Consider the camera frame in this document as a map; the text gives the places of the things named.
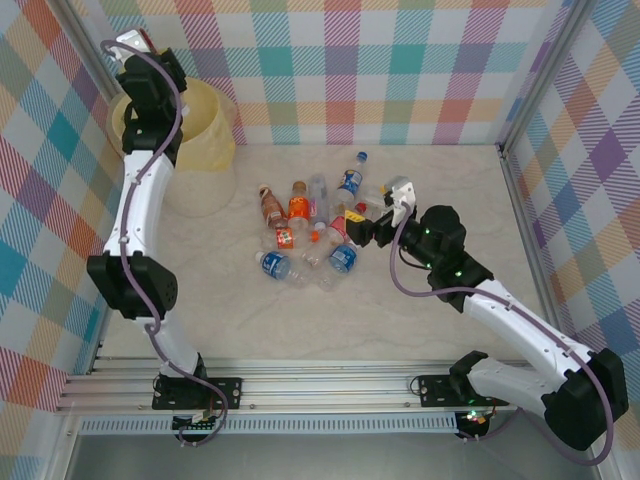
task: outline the marble floor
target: marble floor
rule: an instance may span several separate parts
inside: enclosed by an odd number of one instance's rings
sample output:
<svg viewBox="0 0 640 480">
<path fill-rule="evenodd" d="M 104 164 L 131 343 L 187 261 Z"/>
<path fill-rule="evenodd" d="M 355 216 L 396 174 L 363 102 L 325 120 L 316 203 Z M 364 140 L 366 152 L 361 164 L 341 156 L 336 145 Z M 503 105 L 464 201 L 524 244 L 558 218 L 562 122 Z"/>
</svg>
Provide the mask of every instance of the marble floor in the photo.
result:
<svg viewBox="0 0 640 480">
<path fill-rule="evenodd" d="M 495 149 L 492 146 L 243 146 L 235 158 L 237 191 L 206 218 L 185 218 L 164 207 L 160 261 L 179 282 L 177 314 L 205 357 L 253 359 L 454 360 L 476 349 L 498 359 L 519 355 L 479 322 L 437 299 L 397 291 L 389 276 L 389 248 L 373 243 L 340 290 L 288 288 L 254 260 L 263 230 L 257 186 L 269 183 L 283 201 L 291 184 L 322 165 L 330 188 L 359 150 L 369 154 L 365 183 L 395 175 L 414 183 L 418 214 L 452 205 L 467 228 L 467 251 L 525 305 L 539 312 L 531 273 Z M 414 290 L 426 276 L 399 263 Z M 145 335 L 111 316 L 102 354 L 153 356 Z"/>
</svg>

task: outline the plastic bucket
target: plastic bucket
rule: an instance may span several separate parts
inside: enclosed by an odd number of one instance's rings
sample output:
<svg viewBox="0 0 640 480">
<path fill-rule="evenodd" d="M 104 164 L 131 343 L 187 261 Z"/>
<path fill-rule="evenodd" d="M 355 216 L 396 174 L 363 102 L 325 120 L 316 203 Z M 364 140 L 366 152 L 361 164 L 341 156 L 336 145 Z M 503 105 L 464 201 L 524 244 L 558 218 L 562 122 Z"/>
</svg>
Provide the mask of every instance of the plastic bucket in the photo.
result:
<svg viewBox="0 0 640 480">
<path fill-rule="evenodd" d="M 121 153 L 129 101 L 126 94 L 120 94 L 109 105 L 109 140 Z M 187 106 L 183 110 L 183 139 L 164 199 L 181 215 L 203 217 L 224 207 L 236 191 L 236 144 L 231 125 L 237 110 L 223 92 L 195 78 L 187 78 L 182 101 Z"/>
</svg>

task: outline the colorful plaid backdrop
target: colorful plaid backdrop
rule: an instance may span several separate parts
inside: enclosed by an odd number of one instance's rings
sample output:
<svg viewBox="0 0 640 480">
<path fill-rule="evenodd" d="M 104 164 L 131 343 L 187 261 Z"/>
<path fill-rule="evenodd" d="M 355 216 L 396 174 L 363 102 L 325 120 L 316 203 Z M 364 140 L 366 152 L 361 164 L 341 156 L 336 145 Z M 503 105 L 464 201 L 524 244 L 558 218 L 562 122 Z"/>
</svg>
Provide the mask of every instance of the colorful plaid backdrop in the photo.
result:
<svg viewBox="0 0 640 480">
<path fill-rule="evenodd" d="M 114 220 L 107 104 L 45 0 L 0 15 L 0 479 L 29 479 L 106 304 L 85 273 Z"/>
<path fill-rule="evenodd" d="M 640 467 L 640 0 L 601 0 L 511 162 L 565 331 L 622 356 Z"/>
<path fill-rule="evenodd" d="M 493 144 L 561 0 L 73 3 L 96 41 L 141 25 L 225 91 L 240 144 Z"/>
</svg>

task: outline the clear plastic bottle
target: clear plastic bottle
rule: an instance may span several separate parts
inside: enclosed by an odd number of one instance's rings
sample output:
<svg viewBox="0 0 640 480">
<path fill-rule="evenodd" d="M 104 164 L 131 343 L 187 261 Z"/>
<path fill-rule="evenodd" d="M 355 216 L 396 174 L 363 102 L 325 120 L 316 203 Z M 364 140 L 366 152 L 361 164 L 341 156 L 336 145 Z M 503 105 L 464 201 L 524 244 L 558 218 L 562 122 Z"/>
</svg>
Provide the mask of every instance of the clear plastic bottle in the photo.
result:
<svg viewBox="0 0 640 480">
<path fill-rule="evenodd" d="M 256 261 L 262 271 L 279 281 L 284 281 L 295 287 L 304 287 L 309 283 L 309 266 L 304 262 L 293 263 L 291 258 L 280 252 L 258 252 Z"/>
<path fill-rule="evenodd" d="M 269 228 L 284 228 L 287 226 L 287 216 L 280 202 L 265 183 L 258 187 L 262 203 L 262 215 Z"/>
<path fill-rule="evenodd" d="M 324 230 L 329 225 L 327 182 L 321 173 L 317 173 L 309 179 L 309 215 L 311 225 L 316 230 Z"/>
<path fill-rule="evenodd" d="M 306 230 L 309 226 L 309 197 L 307 184 L 297 181 L 291 189 L 289 200 L 289 226 L 294 230 Z"/>
<path fill-rule="evenodd" d="M 313 268 L 316 268 L 346 239 L 347 232 L 345 230 L 344 217 L 336 217 L 331 222 L 331 225 L 320 235 L 320 239 L 305 250 L 302 254 L 302 259 Z"/>
<path fill-rule="evenodd" d="M 354 168 L 346 170 L 333 198 L 332 210 L 335 215 L 344 215 L 344 211 L 351 207 L 358 188 L 362 183 L 364 165 L 367 161 L 365 152 L 358 153 Z"/>
<path fill-rule="evenodd" d="M 358 258 L 358 249 L 353 242 L 338 245 L 329 255 L 327 261 L 316 277 L 318 286 L 325 290 L 334 290 L 342 280 L 353 270 Z"/>
<path fill-rule="evenodd" d="M 291 250 L 306 248 L 310 243 L 317 242 L 320 234 L 316 231 L 294 230 L 292 228 L 276 228 L 262 233 L 262 248 L 272 250 Z"/>
</svg>

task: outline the purple cable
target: purple cable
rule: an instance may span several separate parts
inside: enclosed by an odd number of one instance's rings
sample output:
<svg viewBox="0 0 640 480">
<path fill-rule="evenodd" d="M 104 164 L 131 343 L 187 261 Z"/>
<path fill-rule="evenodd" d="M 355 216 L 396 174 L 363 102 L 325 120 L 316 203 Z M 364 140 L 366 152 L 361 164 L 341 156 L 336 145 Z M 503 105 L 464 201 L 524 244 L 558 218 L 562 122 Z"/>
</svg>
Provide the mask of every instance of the purple cable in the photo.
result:
<svg viewBox="0 0 640 480">
<path fill-rule="evenodd" d="M 613 414 L 611 412 L 611 405 L 609 405 L 609 399 L 607 398 L 607 394 L 605 393 L 604 388 L 602 387 L 602 384 L 598 380 L 598 377 L 596 377 L 595 373 L 593 373 L 593 370 L 591 370 L 591 368 L 589 368 L 589 365 L 587 365 L 586 362 L 582 360 L 582 358 L 580 358 L 573 350 L 571 350 L 571 348 L 566 343 L 564 343 L 562 339 L 558 338 L 557 335 L 547 330 L 542 323 L 538 322 L 534 317 L 532 317 L 531 315 L 529 315 L 529 313 L 519 308 L 517 305 L 512 305 L 510 301 L 498 295 L 495 295 L 494 293 L 487 292 L 479 288 L 470 288 L 470 287 L 449 287 L 449 288 L 442 288 L 440 290 L 432 290 L 430 292 L 414 292 L 412 290 L 406 289 L 398 280 L 398 275 L 396 272 L 396 257 L 398 255 L 398 248 L 400 245 L 400 236 L 402 235 L 402 231 L 404 230 L 405 225 L 409 221 L 409 217 L 411 216 L 412 209 L 409 207 L 407 203 L 404 203 L 404 202 L 402 203 L 402 206 L 405 208 L 405 214 L 404 214 L 404 218 L 402 219 L 402 222 L 398 226 L 396 233 L 393 237 L 393 244 L 391 246 L 391 258 L 389 261 L 389 270 L 391 272 L 391 280 L 393 280 L 393 284 L 398 288 L 398 290 L 400 290 L 405 295 L 409 295 L 410 297 L 433 297 L 436 295 L 443 295 L 446 293 L 472 293 L 472 294 L 482 295 L 484 297 L 487 297 L 499 303 L 500 305 L 503 305 L 505 307 L 510 307 L 511 310 L 516 312 L 518 315 L 524 318 L 527 322 L 529 322 L 531 325 L 536 327 L 538 330 L 544 333 L 547 337 L 553 340 L 557 346 L 562 348 L 573 360 L 575 360 L 575 362 L 578 365 L 580 365 L 580 368 L 584 370 L 584 372 L 589 377 L 589 380 L 591 380 L 594 387 L 596 388 L 596 391 L 598 392 L 598 396 L 600 397 L 600 401 L 602 402 L 602 405 L 604 408 L 604 416 L 607 424 L 607 433 L 605 437 L 604 447 L 602 448 L 602 451 L 597 457 L 592 458 L 590 460 L 585 460 L 580 456 L 576 455 L 574 452 L 567 450 L 564 444 L 558 441 L 557 437 L 555 437 L 554 435 L 551 435 L 547 431 L 541 429 L 537 424 L 533 423 L 531 419 L 526 415 L 526 412 L 525 412 L 525 417 L 538 429 L 538 431 L 540 431 L 540 433 L 544 435 L 544 437 L 547 440 L 549 440 L 549 442 L 556 448 L 558 453 L 560 453 L 566 459 L 574 463 L 577 463 L 579 465 L 584 465 L 586 467 L 592 467 L 602 463 L 611 452 L 611 448 L 613 446 Z M 516 411 L 516 413 L 512 416 L 512 418 L 515 417 L 518 413 L 519 412 Z M 499 432 L 504 431 L 504 428 L 510 423 L 511 423 L 510 421 L 505 422 L 505 424 L 503 424 L 502 427 L 498 428 L 496 431 L 482 438 L 488 439 L 497 435 Z"/>
<path fill-rule="evenodd" d="M 129 211 L 131 209 L 133 194 L 136 188 L 138 187 L 138 185 L 140 185 L 140 183 L 142 182 L 145 173 L 147 173 L 147 171 L 151 168 L 154 162 L 158 158 L 160 158 L 160 156 L 164 153 L 166 148 L 169 146 L 169 143 L 171 142 L 175 134 L 178 132 L 178 129 L 180 128 L 180 123 L 182 121 L 182 100 L 180 99 L 180 92 L 178 91 L 178 87 L 176 86 L 175 82 L 169 76 L 169 74 L 164 70 L 164 68 L 162 68 L 162 66 L 160 66 L 157 62 L 152 60 L 147 55 L 144 55 L 142 52 L 124 43 L 116 42 L 114 40 L 104 40 L 100 42 L 100 48 L 102 48 L 107 54 L 113 55 L 113 53 L 108 50 L 110 47 L 118 47 L 123 50 L 126 50 L 132 53 L 133 55 L 137 56 L 138 58 L 142 59 L 146 63 L 148 63 L 151 67 L 153 67 L 167 82 L 167 85 L 171 89 L 171 93 L 175 98 L 175 107 L 176 107 L 176 118 L 173 121 L 173 125 L 171 126 L 171 130 L 169 131 L 167 138 L 165 138 L 165 140 L 162 142 L 160 147 L 158 147 L 158 149 L 155 152 L 153 152 L 153 155 L 151 155 L 151 158 L 149 159 L 149 161 L 140 169 L 140 172 L 138 172 L 135 179 L 131 182 L 131 188 L 129 188 L 129 191 L 127 192 L 127 196 L 125 197 L 124 206 L 122 208 L 122 219 L 120 222 L 120 234 L 122 235 L 121 238 L 126 238 L 127 219 L 129 217 Z M 151 312 L 151 315 L 153 316 L 153 319 L 155 321 L 154 325 L 153 326 L 145 325 L 144 329 L 149 335 L 149 339 L 151 340 L 151 345 L 153 345 L 153 348 L 158 354 L 158 357 L 160 357 L 160 359 L 165 364 L 167 364 L 169 368 L 179 373 L 183 377 L 188 378 L 189 380 L 199 383 L 200 385 L 203 385 L 208 389 L 212 390 L 222 400 L 222 404 L 223 404 L 222 417 L 218 422 L 218 425 L 216 426 L 216 428 L 204 439 L 202 439 L 199 442 L 187 442 L 182 436 L 182 432 L 186 427 L 182 427 L 178 431 L 178 437 L 183 446 L 188 445 L 191 447 L 199 447 L 201 445 L 204 445 L 205 443 L 210 442 L 213 439 L 213 437 L 215 437 L 215 435 L 222 429 L 222 427 L 224 427 L 224 424 L 227 420 L 227 412 L 229 410 L 229 403 L 227 401 L 227 397 L 224 394 L 224 392 L 222 392 L 222 390 L 220 390 L 215 385 L 212 385 L 206 380 L 202 380 L 201 378 L 198 378 L 195 375 L 191 375 L 189 372 L 182 370 L 180 367 L 172 363 L 171 360 L 162 351 L 162 348 L 160 347 L 160 345 L 158 344 L 158 341 L 156 340 L 156 335 L 160 331 L 160 328 L 162 328 L 162 319 L 160 318 L 160 312 L 158 312 L 158 309 L 155 307 L 155 305 L 153 304 L 149 296 L 146 294 L 146 292 L 140 286 L 136 278 L 133 276 L 133 273 L 131 272 L 131 267 L 129 266 L 129 262 L 127 261 L 126 244 L 127 244 L 126 241 L 120 242 L 120 260 L 122 261 L 122 268 L 124 269 L 124 274 L 127 277 L 127 280 L 129 281 L 133 289 L 136 291 L 136 293 L 140 295 L 140 298 L 142 299 L 144 304 L 147 306 L 147 308 Z"/>
</svg>

